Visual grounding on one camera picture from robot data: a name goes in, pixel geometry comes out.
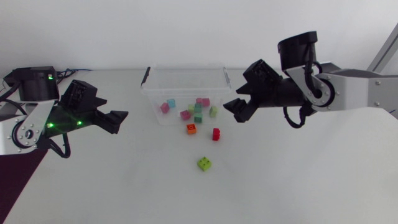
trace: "cable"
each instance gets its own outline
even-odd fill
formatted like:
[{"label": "cable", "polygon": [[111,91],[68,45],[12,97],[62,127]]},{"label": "cable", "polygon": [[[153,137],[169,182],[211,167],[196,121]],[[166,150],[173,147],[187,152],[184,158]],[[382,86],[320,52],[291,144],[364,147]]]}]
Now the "cable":
[{"label": "cable", "polygon": [[20,106],[20,104],[16,103],[15,101],[5,99],[4,102],[10,103],[14,105],[23,115],[27,115],[26,111]]},{"label": "cable", "polygon": [[316,93],[317,89],[315,88],[315,85],[313,84],[313,80],[312,80],[312,72],[313,72],[312,64],[313,64],[313,50],[312,50],[312,45],[309,44],[308,45],[308,62],[307,62],[307,64],[305,64],[304,76],[305,76],[305,84],[310,89],[312,94],[315,96],[317,94]]},{"label": "cable", "polygon": [[62,71],[62,72],[59,72],[59,73],[69,72],[69,71],[92,71],[92,70],[91,69],[87,69],[87,68],[74,68],[74,69],[67,68],[65,71]]},{"label": "cable", "polygon": [[0,96],[0,102],[3,102],[5,99],[8,98],[8,96],[11,96],[11,94],[13,94],[15,91],[17,91],[17,89],[19,88],[20,85],[21,85],[20,82],[15,83],[11,89],[9,89],[5,94]]},{"label": "cable", "polygon": [[5,90],[6,89],[6,86],[4,86],[4,80],[2,80],[2,89],[0,90],[0,93],[3,91],[3,90]]},{"label": "cable", "polygon": [[317,68],[318,68],[318,70],[319,70],[319,73],[322,73],[322,72],[323,72],[323,70],[322,70],[322,65],[319,64],[319,62],[317,62],[317,61],[314,61],[313,63],[317,66]]},{"label": "cable", "polygon": [[86,68],[74,68],[74,69],[67,68],[65,71],[57,72],[57,75],[58,75],[57,84],[61,83],[65,78],[70,77],[71,75],[73,75],[74,73],[76,73],[78,71],[92,71],[92,70],[86,69]]},{"label": "cable", "polygon": [[287,113],[287,107],[284,106],[284,115],[287,120],[287,122],[291,125],[293,128],[301,128],[305,124],[305,115],[302,113],[300,110],[300,124],[296,124],[294,121],[291,120],[289,117],[289,114]]},{"label": "cable", "polygon": [[70,157],[70,146],[69,146],[68,134],[67,133],[62,134],[62,138],[63,138],[63,145],[65,146],[65,153],[62,152],[61,148],[52,139],[49,139],[50,140],[50,147],[60,157],[66,159],[66,158]]}]

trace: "white table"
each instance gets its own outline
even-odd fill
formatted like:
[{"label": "white table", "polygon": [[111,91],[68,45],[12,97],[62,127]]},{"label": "white table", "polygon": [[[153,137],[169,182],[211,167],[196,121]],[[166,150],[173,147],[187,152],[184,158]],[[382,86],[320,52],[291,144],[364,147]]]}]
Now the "white table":
[{"label": "white table", "polygon": [[[242,72],[229,71],[234,90]],[[317,113],[301,129],[282,108],[259,109],[244,124],[223,110],[216,126],[189,136],[157,123],[140,93],[143,74],[74,75],[108,100],[102,112],[129,116],[117,135],[70,132],[71,158],[49,151],[6,223],[398,222],[398,121],[384,110]],[[203,156],[213,162],[206,172],[197,167]]]}]

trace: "clear plastic container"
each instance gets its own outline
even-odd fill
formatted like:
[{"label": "clear plastic container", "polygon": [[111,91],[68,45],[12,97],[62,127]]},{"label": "clear plastic container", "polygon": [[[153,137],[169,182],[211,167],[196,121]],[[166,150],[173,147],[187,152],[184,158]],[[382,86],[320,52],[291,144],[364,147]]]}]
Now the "clear plastic container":
[{"label": "clear plastic container", "polygon": [[[149,97],[160,124],[194,123],[193,117],[183,120],[180,112],[195,105],[197,98],[210,99],[210,106],[202,107],[202,123],[215,123],[221,115],[223,97],[231,92],[227,70],[217,65],[184,65],[149,67],[141,83],[141,93]],[[175,100],[175,107],[164,113],[162,104]],[[217,107],[217,115],[210,116],[210,108]]]}]

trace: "toy block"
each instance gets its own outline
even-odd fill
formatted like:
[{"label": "toy block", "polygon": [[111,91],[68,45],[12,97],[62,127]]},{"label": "toy block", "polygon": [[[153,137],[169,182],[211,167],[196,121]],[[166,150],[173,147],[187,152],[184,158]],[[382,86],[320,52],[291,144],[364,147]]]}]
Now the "toy block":
[{"label": "toy block", "polygon": [[191,118],[191,114],[187,110],[181,111],[180,116],[184,121]]},{"label": "toy block", "polygon": [[195,134],[197,132],[197,127],[195,124],[187,124],[187,133],[188,134]]},{"label": "toy block", "polygon": [[175,108],[175,100],[174,99],[169,99],[166,102],[169,104],[170,108]]},{"label": "toy block", "polygon": [[195,114],[195,115],[193,115],[193,122],[201,123],[202,122],[202,118],[203,118],[202,114]]},{"label": "toy block", "polygon": [[169,112],[169,104],[168,103],[163,103],[162,106],[160,106],[160,109],[162,110],[163,113]]},{"label": "toy block", "polygon": [[192,115],[195,111],[194,105],[188,105],[188,112]]},{"label": "toy block", "polygon": [[213,141],[218,141],[220,139],[221,131],[218,128],[213,129]]},{"label": "toy block", "polygon": [[195,113],[201,113],[201,103],[195,103]]},{"label": "toy block", "polygon": [[209,99],[209,98],[203,98],[203,99],[201,99],[201,104],[203,105],[203,107],[208,107],[208,106],[210,106],[210,99]]},{"label": "toy block", "polygon": [[211,167],[211,161],[209,159],[207,159],[206,157],[203,157],[202,159],[200,159],[198,161],[198,167],[201,170],[206,171]]},{"label": "toy block", "polygon": [[217,115],[217,107],[216,106],[211,106],[210,108],[210,117],[215,118]]}]

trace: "lime green block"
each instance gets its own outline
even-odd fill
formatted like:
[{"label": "lime green block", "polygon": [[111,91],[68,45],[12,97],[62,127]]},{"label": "lime green block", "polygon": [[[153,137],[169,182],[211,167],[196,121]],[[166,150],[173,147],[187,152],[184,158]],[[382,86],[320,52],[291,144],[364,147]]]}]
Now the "lime green block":
[{"label": "lime green block", "polygon": [[201,113],[201,103],[195,103],[195,113]]},{"label": "lime green block", "polygon": [[193,112],[195,110],[195,107],[193,105],[188,105],[188,112],[193,115]]},{"label": "lime green block", "polygon": [[211,106],[210,108],[210,117],[215,118],[217,115],[217,107],[216,106]]},{"label": "lime green block", "polygon": [[208,160],[206,157],[203,157],[201,160],[198,161],[198,167],[200,167],[203,171],[206,171],[211,167],[211,161]]},{"label": "lime green block", "polygon": [[195,114],[193,116],[193,122],[195,122],[195,123],[201,123],[202,119],[203,119],[202,114]]}]

